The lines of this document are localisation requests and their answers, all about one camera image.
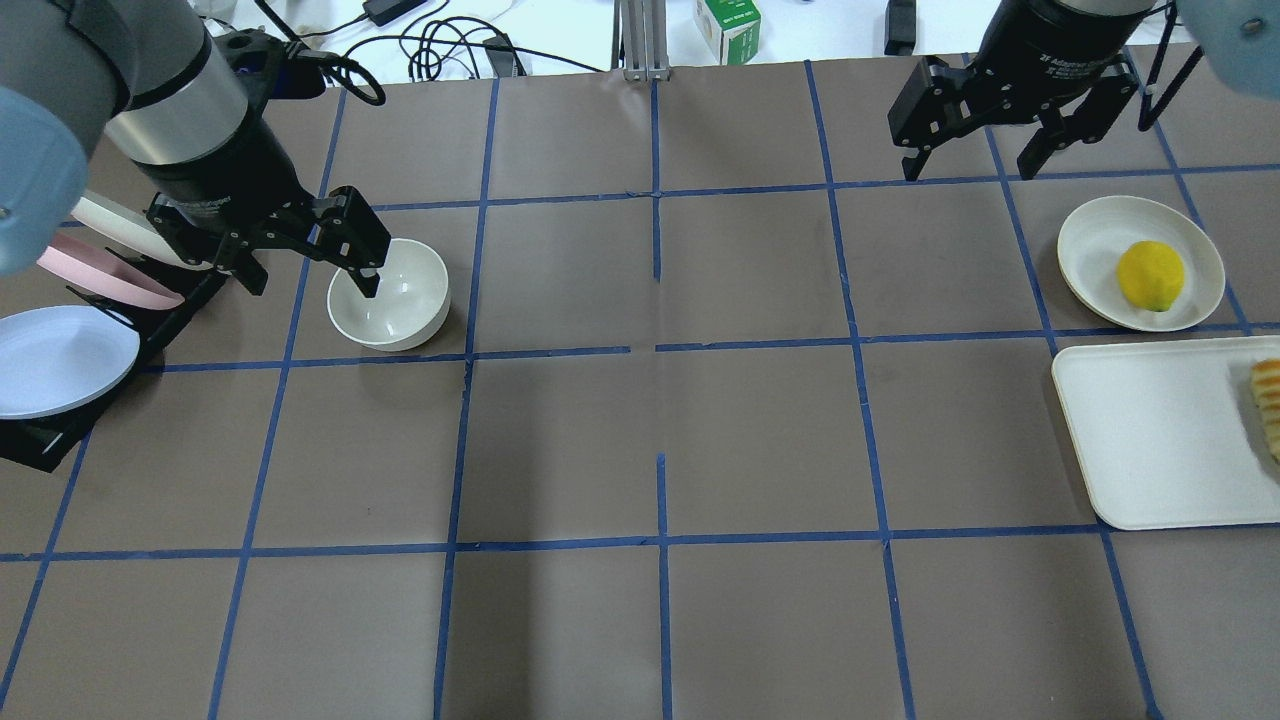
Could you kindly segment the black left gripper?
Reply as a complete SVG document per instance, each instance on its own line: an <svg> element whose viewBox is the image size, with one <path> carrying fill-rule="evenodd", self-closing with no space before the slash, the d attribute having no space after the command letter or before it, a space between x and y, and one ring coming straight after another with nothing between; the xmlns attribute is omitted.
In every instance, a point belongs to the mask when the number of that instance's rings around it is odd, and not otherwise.
<svg viewBox="0 0 1280 720"><path fill-rule="evenodd" d="M146 210L187 263L210 263L252 296L269 273L257 250L291 250L340 268L375 299L390 233L353 186L317 197L300 182L265 119L248 118L219 149L191 161L146 167L157 193Z"/></svg>

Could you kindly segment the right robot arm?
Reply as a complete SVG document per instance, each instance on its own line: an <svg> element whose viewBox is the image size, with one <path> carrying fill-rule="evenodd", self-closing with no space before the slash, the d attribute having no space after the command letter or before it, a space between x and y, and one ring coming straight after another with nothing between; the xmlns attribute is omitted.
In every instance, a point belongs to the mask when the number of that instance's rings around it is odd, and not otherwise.
<svg viewBox="0 0 1280 720"><path fill-rule="evenodd" d="M956 68L922 56L895 99L887 122L904 150L905 179L918 179L951 140L987 126L1036 126L1018 156L1019 176L1033 179L1056 152L1098 143L1133 97L1140 99L1140 131L1149 129L1202 60L1239 94L1277 96L1275 1L1172 3L1161 40L1184 26L1196 47L1158 99L1151 92L1164 59L1140 78L1124 54L1153 10L1152 1L998 4L972 61Z"/></svg>

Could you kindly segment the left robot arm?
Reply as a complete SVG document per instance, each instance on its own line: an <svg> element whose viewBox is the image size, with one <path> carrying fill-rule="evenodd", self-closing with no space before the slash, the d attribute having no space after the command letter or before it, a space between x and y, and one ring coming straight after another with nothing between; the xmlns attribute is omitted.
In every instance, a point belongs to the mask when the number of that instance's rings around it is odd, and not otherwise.
<svg viewBox="0 0 1280 720"><path fill-rule="evenodd" d="M81 201L110 140L156 187L145 217L178 266L259 295L259 250L289 250L376 295L390 236L346 186L319 197L264 119L351 60L261 31L214 37L186 1L5 1L3 273L32 266Z"/></svg>

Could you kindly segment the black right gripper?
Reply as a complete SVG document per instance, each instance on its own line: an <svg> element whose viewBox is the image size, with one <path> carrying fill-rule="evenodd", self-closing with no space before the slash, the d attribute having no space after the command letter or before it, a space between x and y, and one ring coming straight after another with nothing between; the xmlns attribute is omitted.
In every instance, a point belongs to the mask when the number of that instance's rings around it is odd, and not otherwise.
<svg viewBox="0 0 1280 720"><path fill-rule="evenodd" d="M1100 142L1137 91L1123 50L1138 24L1137 1L1002 1L965 67L919 56L891 105L904 179L918 181L937 147L982 126L1039 122L1018 156L1023 181L1056 152Z"/></svg>

